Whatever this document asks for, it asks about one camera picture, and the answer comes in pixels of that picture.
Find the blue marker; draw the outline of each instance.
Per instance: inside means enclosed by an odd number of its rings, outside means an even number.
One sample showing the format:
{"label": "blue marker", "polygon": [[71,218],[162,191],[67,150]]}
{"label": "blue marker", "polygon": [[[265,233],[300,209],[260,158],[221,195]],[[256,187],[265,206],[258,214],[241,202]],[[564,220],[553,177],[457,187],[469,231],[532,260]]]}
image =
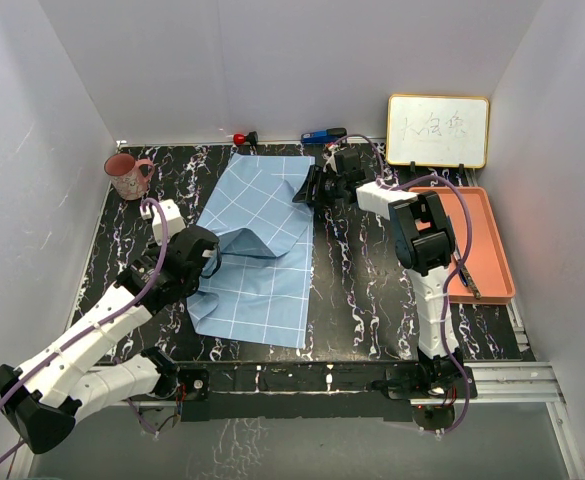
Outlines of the blue marker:
{"label": "blue marker", "polygon": [[347,134],[345,128],[328,128],[318,132],[304,133],[301,135],[301,143],[332,143]]}

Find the light blue cloth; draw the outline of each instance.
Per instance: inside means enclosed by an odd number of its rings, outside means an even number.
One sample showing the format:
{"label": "light blue cloth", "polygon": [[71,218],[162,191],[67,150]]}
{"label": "light blue cloth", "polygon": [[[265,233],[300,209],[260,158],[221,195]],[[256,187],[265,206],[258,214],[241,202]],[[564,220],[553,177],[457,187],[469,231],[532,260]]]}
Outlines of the light blue cloth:
{"label": "light blue cloth", "polygon": [[292,198],[312,164],[313,157],[232,157],[197,222],[219,236],[223,259],[188,298],[197,333],[304,347],[314,230],[311,210]]}

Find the red object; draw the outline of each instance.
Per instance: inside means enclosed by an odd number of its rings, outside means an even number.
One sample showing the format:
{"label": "red object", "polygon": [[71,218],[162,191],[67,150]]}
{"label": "red object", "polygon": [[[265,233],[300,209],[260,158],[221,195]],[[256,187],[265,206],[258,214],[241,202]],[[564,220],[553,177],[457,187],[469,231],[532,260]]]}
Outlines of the red object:
{"label": "red object", "polygon": [[243,145],[245,143],[245,135],[242,133],[235,133],[234,137],[232,137],[232,141],[238,147],[239,145]]}

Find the white wall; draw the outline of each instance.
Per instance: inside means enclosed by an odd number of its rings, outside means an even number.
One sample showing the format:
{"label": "white wall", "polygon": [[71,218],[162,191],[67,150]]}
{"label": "white wall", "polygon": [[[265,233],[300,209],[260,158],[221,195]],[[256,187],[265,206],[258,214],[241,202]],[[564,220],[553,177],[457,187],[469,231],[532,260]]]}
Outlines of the white wall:
{"label": "white wall", "polygon": [[540,0],[40,0],[116,139],[384,137],[396,92],[490,96]]}
{"label": "white wall", "polygon": [[[0,0],[0,364],[63,331],[113,149],[39,4]],[[0,454],[15,441],[1,418]]]}
{"label": "white wall", "polygon": [[585,456],[585,1],[546,1],[492,98],[491,201]]}

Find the mug handle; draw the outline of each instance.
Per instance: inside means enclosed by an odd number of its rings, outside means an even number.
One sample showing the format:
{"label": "mug handle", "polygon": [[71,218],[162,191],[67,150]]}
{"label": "mug handle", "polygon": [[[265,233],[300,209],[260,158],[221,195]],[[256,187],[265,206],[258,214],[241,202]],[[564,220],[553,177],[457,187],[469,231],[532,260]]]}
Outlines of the mug handle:
{"label": "mug handle", "polygon": [[154,175],[154,164],[152,163],[152,160],[150,160],[149,158],[144,158],[143,160],[136,161],[137,168],[141,167],[141,165],[147,165],[148,167],[150,167],[150,171],[148,172],[148,174],[143,177],[145,183],[148,183],[152,178],[152,175]]}

